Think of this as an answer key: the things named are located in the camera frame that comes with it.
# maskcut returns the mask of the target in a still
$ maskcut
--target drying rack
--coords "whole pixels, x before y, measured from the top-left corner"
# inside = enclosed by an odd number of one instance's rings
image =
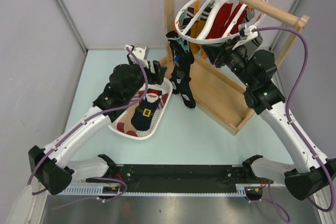
[[[301,32],[306,26],[309,17],[296,17],[276,6],[262,0],[238,0],[259,10],[260,12]],[[174,23],[174,0],[164,0],[165,31],[172,31]],[[276,65],[280,67],[297,36],[291,34],[281,52],[276,56]],[[170,78],[173,71],[173,56],[168,43],[166,57],[160,63],[168,67],[166,77]],[[254,110],[247,107],[243,93],[245,87],[216,69],[210,63],[195,55],[192,64],[190,87],[197,105],[209,116],[215,119],[233,135],[246,124],[253,116]]]

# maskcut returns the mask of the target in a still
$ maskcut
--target santa beard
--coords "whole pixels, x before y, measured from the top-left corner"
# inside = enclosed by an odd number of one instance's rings
[[[155,94],[146,94],[146,99],[148,102],[153,103],[159,99],[159,96]]]

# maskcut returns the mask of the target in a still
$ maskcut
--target white plastic basket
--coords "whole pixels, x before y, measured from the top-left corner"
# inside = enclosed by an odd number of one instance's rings
[[[157,108],[154,112],[153,118],[152,118],[152,122],[150,125],[150,128],[147,131],[137,131],[136,134],[137,136],[133,136],[133,135],[129,135],[125,132],[121,132],[118,130],[117,125],[120,122],[120,120],[127,114],[128,111],[130,111],[130,109],[127,109],[124,111],[124,113],[121,114],[120,117],[118,117],[112,124],[109,125],[109,128],[116,132],[119,135],[131,138],[131,139],[135,139],[135,140],[145,140],[147,138],[149,138],[150,136],[152,136],[161,120],[161,117],[163,115],[163,112],[168,104],[169,98],[172,94],[173,91],[173,86],[171,84],[171,82],[167,79],[164,78],[163,83],[161,85],[148,85],[149,89],[154,89],[154,90],[160,90],[162,91],[162,96],[167,95],[167,98],[165,100],[165,103],[163,105],[162,108]],[[145,85],[142,86],[142,88],[139,91],[143,91],[145,89]]]

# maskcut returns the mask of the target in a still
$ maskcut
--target yellow belt buckle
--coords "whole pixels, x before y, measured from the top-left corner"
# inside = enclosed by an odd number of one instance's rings
[[[147,116],[148,118],[151,116],[151,110],[149,109],[144,109],[142,115]]]

